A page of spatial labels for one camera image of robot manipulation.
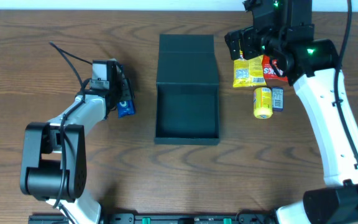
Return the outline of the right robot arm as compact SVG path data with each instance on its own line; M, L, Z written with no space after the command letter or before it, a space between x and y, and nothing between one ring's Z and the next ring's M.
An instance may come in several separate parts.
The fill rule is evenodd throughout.
M344 86L343 50L314 38L311 1L248 0L250 27L225 36L231 58L265 55L287 77L313 128L325 187L274 211L272 223L358 222L358 127Z

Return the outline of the yellow snack packet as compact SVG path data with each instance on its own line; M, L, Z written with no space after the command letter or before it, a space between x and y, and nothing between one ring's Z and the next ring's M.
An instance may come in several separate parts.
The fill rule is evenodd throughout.
M263 55L246 60L243 56L234 61L234 88L266 85L263 68Z

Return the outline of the red Hacks candy bag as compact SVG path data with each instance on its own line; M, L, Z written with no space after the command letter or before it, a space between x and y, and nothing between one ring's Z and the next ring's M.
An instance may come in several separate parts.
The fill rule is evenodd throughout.
M264 78L266 80L280 80L283 82L288 81L287 77L280 77L275 73L273 67L270 64L270 58L266 55L264 55L262 59L262 70L263 70Z

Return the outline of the dark green box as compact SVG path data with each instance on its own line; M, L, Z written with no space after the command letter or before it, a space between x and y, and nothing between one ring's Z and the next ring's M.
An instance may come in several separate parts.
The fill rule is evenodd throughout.
M219 144L219 71L212 35L160 35L156 86L156 144Z

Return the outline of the blue Oreo cookie pack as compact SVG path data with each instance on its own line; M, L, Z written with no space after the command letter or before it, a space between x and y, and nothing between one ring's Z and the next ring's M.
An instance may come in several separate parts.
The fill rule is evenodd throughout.
M124 67L117 64L119 84L119 101L117 102L118 117L135 115L134 91L129 78L124 74Z

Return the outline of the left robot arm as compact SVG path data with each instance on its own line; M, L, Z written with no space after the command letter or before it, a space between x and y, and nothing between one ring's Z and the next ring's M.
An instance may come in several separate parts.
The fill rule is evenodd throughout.
M95 60L91 78L64 112L24 132L20 189L56 208L58 215L29 216L29 223L109 223L101 204L85 189L85 137L121 101L133 97L122 65Z

